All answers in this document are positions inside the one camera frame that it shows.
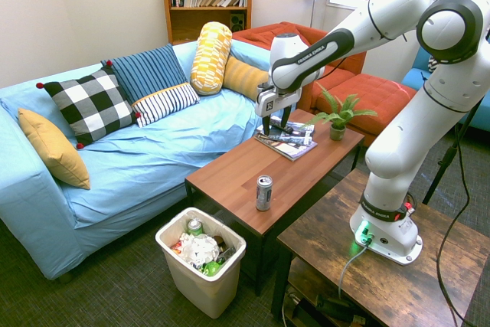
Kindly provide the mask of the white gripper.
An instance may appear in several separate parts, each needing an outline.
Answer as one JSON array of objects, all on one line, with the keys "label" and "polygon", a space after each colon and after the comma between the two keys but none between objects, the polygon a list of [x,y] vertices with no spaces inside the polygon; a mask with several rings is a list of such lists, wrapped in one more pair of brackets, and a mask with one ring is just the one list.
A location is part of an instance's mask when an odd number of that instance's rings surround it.
[{"label": "white gripper", "polygon": [[256,90],[255,112],[262,117],[263,134],[270,134],[270,115],[275,112],[282,117],[281,127],[286,128],[292,107],[300,100],[302,89],[294,93],[280,93],[273,84],[261,83]]}]

